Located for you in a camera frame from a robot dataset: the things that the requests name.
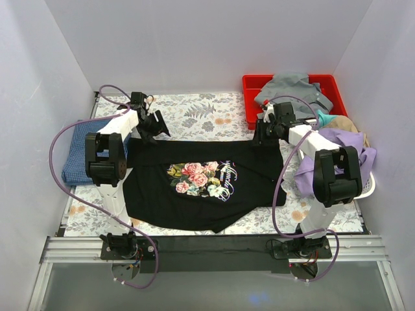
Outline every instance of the gray floor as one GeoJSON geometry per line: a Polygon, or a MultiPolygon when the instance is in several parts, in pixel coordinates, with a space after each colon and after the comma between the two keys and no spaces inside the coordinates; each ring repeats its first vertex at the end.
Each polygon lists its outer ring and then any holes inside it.
{"type": "MultiPolygon", "coordinates": [[[[327,263],[320,263],[322,271],[327,263]]],[[[144,283],[150,275],[138,275],[144,283]]],[[[54,264],[44,310],[391,310],[376,262],[338,262],[306,285],[268,272],[159,273],[146,290],[110,264],[54,264]]]]}

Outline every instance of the t-shirt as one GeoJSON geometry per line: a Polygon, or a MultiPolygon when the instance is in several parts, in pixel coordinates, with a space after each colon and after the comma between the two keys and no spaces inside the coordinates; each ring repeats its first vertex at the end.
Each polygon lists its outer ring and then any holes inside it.
{"type": "MultiPolygon", "coordinates": [[[[222,231],[256,207],[272,205],[283,167],[279,146],[251,141],[128,142],[128,215],[172,229],[222,231]]],[[[285,204],[280,188],[277,205],[285,204]]]]}

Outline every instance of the pink rose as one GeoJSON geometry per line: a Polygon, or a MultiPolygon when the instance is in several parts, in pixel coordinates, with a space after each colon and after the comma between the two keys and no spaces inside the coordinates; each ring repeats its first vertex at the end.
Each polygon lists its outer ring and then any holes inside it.
{"type": "Polygon", "coordinates": [[[208,178],[205,174],[190,175],[189,180],[194,183],[196,187],[203,187],[208,182],[208,178]]]}
{"type": "Polygon", "coordinates": [[[210,170],[212,172],[216,171],[216,169],[218,168],[219,164],[214,161],[214,162],[207,162],[206,166],[204,167],[205,170],[210,170]]]}
{"type": "Polygon", "coordinates": [[[178,183],[176,185],[176,191],[179,193],[185,193],[189,189],[189,184],[186,182],[178,183]]]}
{"type": "Polygon", "coordinates": [[[203,166],[200,163],[186,163],[182,168],[183,175],[195,175],[203,171],[203,166]]]}

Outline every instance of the floral tablecloth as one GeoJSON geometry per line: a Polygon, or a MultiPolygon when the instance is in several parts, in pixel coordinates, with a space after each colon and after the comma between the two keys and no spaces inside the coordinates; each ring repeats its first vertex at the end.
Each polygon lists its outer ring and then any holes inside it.
{"type": "MultiPolygon", "coordinates": [[[[125,102],[126,97],[111,97],[125,102]]],[[[151,110],[160,109],[169,128],[171,137],[161,134],[158,139],[181,141],[236,141],[250,140],[254,132],[248,130],[244,119],[243,95],[240,93],[224,94],[188,94],[160,95],[154,97],[151,110]]],[[[97,103],[95,117],[113,115],[116,106],[103,98],[97,103]]],[[[286,160],[292,147],[281,141],[281,153],[286,160]]],[[[294,232],[310,209],[309,198],[301,198],[294,182],[294,173],[299,159],[294,156],[284,175],[282,184],[287,192],[284,207],[277,209],[276,218],[279,228],[286,233],[294,232]]],[[[86,201],[102,205],[101,197],[95,186],[78,186],[75,194],[86,201]]],[[[272,209],[258,207],[219,234],[222,235],[258,235],[275,233],[272,225],[272,209]]],[[[212,231],[183,231],[166,229],[150,225],[140,220],[132,220],[134,226],[148,235],[212,235],[212,231]]],[[[331,224],[337,232],[362,232],[354,202],[347,204],[331,224]]],[[[105,214],[88,207],[76,200],[71,203],[65,236],[99,236],[108,232],[117,233],[119,226],[105,214]]]]}

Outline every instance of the gray garment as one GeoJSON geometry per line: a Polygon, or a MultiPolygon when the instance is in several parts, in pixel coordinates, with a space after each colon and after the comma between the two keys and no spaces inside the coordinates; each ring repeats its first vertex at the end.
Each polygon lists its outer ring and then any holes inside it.
{"type": "MultiPolygon", "coordinates": [[[[317,112],[321,110],[328,114],[333,108],[331,101],[321,94],[320,84],[309,84],[309,76],[306,73],[283,73],[274,75],[272,80],[265,84],[261,92],[256,96],[255,101],[258,104],[264,103],[266,99],[272,99],[276,96],[291,95],[308,102],[317,112]]],[[[297,119],[314,118],[310,109],[299,100],[281,97],[272,101],[274,104],[282,102],[291,102],[292,108],[297,119]]]]}

